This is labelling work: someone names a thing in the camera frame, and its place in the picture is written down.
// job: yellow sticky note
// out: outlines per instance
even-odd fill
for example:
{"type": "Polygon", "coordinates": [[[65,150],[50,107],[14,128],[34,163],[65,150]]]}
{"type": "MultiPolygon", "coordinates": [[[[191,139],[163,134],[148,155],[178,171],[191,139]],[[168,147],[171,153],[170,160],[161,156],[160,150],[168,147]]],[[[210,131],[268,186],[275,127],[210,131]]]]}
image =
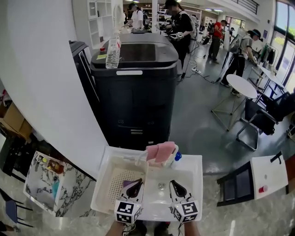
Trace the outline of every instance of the yellow sticky note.
{"type": "Polygon", "coordinates": [[[104,58],[106,58],[106,54],[98,55],[96,60],[100,60],[100,59],[104,59],[104,58]]]}

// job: perforated drain basket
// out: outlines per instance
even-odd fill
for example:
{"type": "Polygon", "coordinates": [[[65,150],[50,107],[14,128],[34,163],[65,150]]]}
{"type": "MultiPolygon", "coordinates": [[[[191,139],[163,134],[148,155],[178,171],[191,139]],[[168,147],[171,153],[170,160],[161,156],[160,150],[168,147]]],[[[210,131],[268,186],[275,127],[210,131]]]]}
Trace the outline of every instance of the perforated drain basket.
{"type": "Polygon", "coordinates": [[[124,180],[134,181],[145,178],[148,171],[148,163],[141,161],[139,166],[134,160],[123,157],[111,157],[106,166],[102,167],[94,190],[94,198],[91,208],[108,214],[114,213],[115,202],[123,189],[124,180]]]}

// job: white label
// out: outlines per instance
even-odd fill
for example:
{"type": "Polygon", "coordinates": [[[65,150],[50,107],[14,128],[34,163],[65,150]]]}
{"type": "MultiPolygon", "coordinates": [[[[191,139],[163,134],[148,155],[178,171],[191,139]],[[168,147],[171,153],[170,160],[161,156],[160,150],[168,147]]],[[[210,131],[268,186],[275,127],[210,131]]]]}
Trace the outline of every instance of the white label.
{"type": "Polygon", "coordinates": [[[126,75],[140,76],[142,75],[142,71],[117,71],[117,76],[126,76],[126,75]]]}

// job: pink towel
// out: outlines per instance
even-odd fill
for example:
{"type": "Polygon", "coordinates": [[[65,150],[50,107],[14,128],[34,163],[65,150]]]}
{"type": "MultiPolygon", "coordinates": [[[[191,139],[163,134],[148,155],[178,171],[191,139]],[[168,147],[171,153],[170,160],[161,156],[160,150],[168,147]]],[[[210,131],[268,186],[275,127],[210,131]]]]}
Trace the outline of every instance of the pink towel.
{"type": "Polygon", "coordinates": [[[155,159],[155,162],[167,161],[175,149],[174,142],[164,142],[147,146],[147,161],[155,159]]]}

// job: bottle cap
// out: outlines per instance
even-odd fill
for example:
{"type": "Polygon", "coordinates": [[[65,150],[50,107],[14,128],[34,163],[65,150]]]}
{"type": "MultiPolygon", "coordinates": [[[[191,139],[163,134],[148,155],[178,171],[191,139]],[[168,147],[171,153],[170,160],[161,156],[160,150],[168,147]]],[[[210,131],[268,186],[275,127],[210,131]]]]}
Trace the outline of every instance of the bottle cap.
{"type": "Polygon", "coordinates": [[[181,155],[180,152],[177,152],[175,155],[175,161],[179,161],[183,156],[181,155]]]}

